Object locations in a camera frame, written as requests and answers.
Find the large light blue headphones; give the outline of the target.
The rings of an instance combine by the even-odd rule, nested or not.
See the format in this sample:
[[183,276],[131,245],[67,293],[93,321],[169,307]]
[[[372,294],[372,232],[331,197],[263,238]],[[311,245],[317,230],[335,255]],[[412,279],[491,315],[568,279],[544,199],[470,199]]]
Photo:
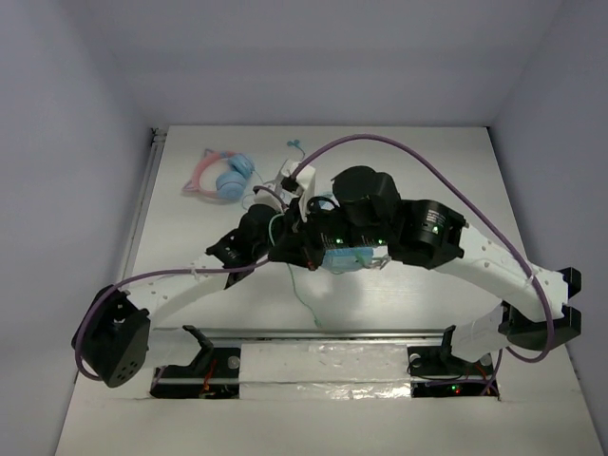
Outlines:
[[376,247],[350,246],[340,231],[326,235],[324,242],[326,246],[321,268],[334,275],[383,269],[391,261],[388,253],[382,255]]

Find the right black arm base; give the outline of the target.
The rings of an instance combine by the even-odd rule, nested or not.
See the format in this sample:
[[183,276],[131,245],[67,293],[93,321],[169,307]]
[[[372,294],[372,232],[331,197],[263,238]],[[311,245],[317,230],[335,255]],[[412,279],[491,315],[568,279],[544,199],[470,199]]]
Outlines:
[[412,379],[414,398],[501,397],[497,373],[503,351],[496,358],[490,353],[470,362],[451,354],[451,341],[456,327],[448,327],[438,346],[408,347],[407,373]]

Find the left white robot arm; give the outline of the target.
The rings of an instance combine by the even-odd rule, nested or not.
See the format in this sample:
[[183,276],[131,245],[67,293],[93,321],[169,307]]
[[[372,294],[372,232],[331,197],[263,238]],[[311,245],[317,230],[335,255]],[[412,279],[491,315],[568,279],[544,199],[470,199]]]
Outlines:
[[204,268],[197,260],[182,269],[134,275],[96,293],[72,337],[79,373],[117,388],[142,367],[149,350],[149,334],[169,316],[205,296],[223,292],[268,263],[271,226],[281,212],[255,204],[238,227],[208,247],[220,268]]

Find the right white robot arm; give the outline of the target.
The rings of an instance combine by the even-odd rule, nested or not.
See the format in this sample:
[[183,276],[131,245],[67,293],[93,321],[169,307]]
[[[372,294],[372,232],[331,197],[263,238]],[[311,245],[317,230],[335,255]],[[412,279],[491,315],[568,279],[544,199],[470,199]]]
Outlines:
[[291,204],[273,229],[272,262],[315,271],[336,249],[385,247],[407,266],[455,276],[496,296],[490,313],[444,332],[438,359],[459,373],[483,355],[511,346],[552,350],[578,337],[581,313],[568,301],[581,289],[574,268],[527,268],[459,213],[429,199],[402,199],[393,178],[354,166],[332,181],[337,204],[317,199]]

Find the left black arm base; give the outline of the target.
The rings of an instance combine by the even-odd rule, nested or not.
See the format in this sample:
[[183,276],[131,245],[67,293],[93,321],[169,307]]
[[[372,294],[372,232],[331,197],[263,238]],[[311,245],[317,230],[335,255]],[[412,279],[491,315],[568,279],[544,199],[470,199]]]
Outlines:
[[149,394],[155,399],[238,399],[241,347],[216,347],[203,332],[182,328],[199,344],[187,365],[155,368]]

